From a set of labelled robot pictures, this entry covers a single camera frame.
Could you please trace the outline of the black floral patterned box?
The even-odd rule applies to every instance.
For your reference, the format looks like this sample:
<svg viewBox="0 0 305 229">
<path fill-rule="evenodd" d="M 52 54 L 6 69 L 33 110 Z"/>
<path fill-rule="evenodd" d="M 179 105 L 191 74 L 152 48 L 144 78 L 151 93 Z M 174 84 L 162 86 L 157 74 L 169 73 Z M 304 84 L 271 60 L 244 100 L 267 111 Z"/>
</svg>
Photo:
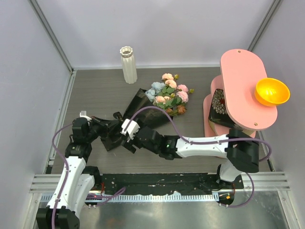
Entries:
<svg viewBox="0 0 305 229">
<path fill-rule="evenodd" d="M 230 129 L 243 131 L 243 129 L 237 125 L 228 115 L 223 89 L 216 89 L 212 96 L 208 122 L 212 130 L 215 132 L 218 126 L 220 128 L 228 127 Z"/>
</svg>

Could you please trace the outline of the black wrapping paper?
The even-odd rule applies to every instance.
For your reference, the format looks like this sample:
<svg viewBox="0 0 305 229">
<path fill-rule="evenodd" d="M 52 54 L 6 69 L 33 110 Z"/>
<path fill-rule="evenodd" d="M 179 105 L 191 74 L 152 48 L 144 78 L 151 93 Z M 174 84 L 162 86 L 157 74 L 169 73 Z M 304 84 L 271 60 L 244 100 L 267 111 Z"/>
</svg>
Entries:
<svg viewBox="0 0 305 229">
<path fill-rule="evenodd" d="M 129 103 L 124 114 L 120 112 L 115 112 L 113 114 L 114 120 L 118 120 L 119 123 L 114 126 L 107 127 L 107 135 L 121 134 L 121 125 L 125 119 L 131 118 L 138 110 L 152 106 L 152 102 L 145 95 L 146 90 L 139 89 L 134 98 Z M 151 129 L 155 129 L 169 122 L 167 116 L 157 109 L 146 109 L 140 112 L 134 121 L 138 122 L 140 126 L 148 126 Z M 107 151 L 113 150 L 118 146 L 104 146 Z"/>
</svg>

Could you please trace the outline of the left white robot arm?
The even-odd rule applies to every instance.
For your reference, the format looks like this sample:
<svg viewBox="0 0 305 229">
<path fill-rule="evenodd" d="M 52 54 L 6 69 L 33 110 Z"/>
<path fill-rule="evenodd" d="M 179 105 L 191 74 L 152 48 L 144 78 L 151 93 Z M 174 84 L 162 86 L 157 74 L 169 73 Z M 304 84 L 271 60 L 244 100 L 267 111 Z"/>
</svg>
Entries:
<svg viewBox="0 0 305 229">
<path fill-rule="evenodd" d="M 97 190 L 102 183 L 99 169 L 88 166 L 92 142 L 107 138 L 120 126 L 118 120 L 104 120 L 81 116 L 73 120 L 70 127 L 70 142 L 65 153 L 59 155 L 64 161 L 63 171 L 55 192 L 44 208 L 36 215 L 40 229 L 78 229 L 80 212 L 90 190 Z"/>
</svg>

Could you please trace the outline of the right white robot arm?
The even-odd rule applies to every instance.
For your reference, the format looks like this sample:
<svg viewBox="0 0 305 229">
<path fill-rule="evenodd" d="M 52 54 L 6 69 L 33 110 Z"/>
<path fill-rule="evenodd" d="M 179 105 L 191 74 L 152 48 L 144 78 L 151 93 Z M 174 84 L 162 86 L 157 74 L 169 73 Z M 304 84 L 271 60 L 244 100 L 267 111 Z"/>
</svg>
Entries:
<svg viewBox="0 0 305 229">
<path fill-rule="evenodd" d="M 226 162 L 218 166 L 215 176 L 220 188 L 227 188 L 243 172 L 259 172 L 259 146 L 243 132 L 230 130 L 227 135 L 201 138 L 161 135 L 137 121 L 123 119 L 120 113 L 113 116 L 121 122 L 121 145 L 132 153 L 144 148 L 166 160 L 191 156 L 225 158 Z"/>
</svg>

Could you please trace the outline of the pink tiered shelf stand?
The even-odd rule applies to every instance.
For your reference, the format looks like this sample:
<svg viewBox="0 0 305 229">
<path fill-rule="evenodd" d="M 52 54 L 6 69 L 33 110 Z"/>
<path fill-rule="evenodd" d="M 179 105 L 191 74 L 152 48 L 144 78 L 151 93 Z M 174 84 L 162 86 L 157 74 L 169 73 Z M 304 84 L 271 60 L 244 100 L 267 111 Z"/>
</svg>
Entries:
<svg viewBox="0 0 305 229">
<path fill-rule="evenodd" d="M 262 60 L 250 51 L 233 49 L 221 56 L 220 68 L 221 74 L 212 80 L 210 93 L 203 101 L 205 137 L 229 133 L 228 127 L 211 124 L 208 119 L 216 89 L 224 92 L 229 117 L 250 137 L 254 138 L 258 131 L 273 125 L 277 108 L 260 104 L 254 95 L 256 84 L 267 77 Z"/>
</svg>

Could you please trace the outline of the artificial flower bouquet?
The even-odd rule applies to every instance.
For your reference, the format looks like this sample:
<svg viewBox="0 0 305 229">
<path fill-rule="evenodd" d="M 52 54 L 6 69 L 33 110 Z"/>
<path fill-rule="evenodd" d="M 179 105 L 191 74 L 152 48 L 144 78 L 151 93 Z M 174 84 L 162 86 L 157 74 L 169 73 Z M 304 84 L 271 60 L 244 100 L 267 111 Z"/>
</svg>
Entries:
<svg viewBox="0 0 305 229">
<path fill-rule="evenodd" d="M 194 93 L 194 89 L 178 83 L 178 79 L 178 74 L 165 73 L 161 82 L 152 83 L 151 88 L 145 92 L 154 106 L 163 109 L 171 117 L 182 115 L 187 111 L 189 95 Z"/>
</svg>

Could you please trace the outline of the orange plastic bowl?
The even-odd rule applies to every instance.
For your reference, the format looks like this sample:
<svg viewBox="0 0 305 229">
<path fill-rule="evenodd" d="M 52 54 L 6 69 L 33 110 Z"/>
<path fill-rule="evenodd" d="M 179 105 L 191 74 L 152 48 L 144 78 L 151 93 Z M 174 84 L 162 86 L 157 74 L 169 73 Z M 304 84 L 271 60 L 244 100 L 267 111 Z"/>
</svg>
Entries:
<svg viewBox="0 0 305 229">
<path fill-rule="evenodd" d="M 286 103 L 291 93 L 282 81 L 263 78 L 256 84 L 254 95 L 260 104 L 272 107 Z"/>
</svg>

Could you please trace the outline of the white ribbed ceramic vase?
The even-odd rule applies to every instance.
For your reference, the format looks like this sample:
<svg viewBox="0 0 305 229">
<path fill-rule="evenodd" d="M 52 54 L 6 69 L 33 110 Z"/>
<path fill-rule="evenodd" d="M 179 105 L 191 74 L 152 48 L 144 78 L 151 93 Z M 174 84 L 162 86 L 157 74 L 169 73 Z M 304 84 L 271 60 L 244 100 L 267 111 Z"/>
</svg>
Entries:
<svg viewBox="0 0 305 229">
<path fill-rule="evenodd" d="M 137 71 L 132 47 L 122 47 L 120 55 L 124 79 L 126 83 L 133 84 L 137 81 Z"/>
</svg>

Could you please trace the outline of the aluminium frame rail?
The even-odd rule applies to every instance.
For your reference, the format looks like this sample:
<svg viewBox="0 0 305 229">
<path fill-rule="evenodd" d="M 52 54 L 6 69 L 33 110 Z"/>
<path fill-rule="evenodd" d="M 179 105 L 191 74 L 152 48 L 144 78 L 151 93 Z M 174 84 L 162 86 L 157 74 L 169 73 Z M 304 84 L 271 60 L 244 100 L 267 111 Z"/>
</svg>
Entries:
<svg viewBox="0 0 305 229">
<path fill-rule="evenodd" d="M 274 191 L 289 190 L 283 172 L 261 172 L 251 175 L 241 174 L 233 183 L 217 181 L 212 173 L 159 173 L 159 174 L 81 174 L 68 176 L 66 189 L 76 190 L 89 185 L 91 191 L 103 190 L 112 195 L 125 187 L 126 195 L 182 195 L 207 194 L 213 191 Z"/>
</svg>

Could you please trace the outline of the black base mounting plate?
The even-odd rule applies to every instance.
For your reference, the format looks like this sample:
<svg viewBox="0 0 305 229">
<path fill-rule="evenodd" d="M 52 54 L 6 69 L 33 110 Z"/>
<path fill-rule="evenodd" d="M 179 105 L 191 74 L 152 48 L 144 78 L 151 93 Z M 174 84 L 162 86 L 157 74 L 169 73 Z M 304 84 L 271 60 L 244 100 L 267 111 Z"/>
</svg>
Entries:
<svg viewBox="0 0 305 229">
<path fill-rule="evenodd" d="M 124 195 L 143 196 L 172 195 L 175 191 L 182 195 L 199 195 L 244 188 L 241 176 L 229 183 L 211 173 L 102 174 L 95 183 L 96 187 L 103 187 L 106 195 L 113 195 L 123 187 Z"/>
</svg>

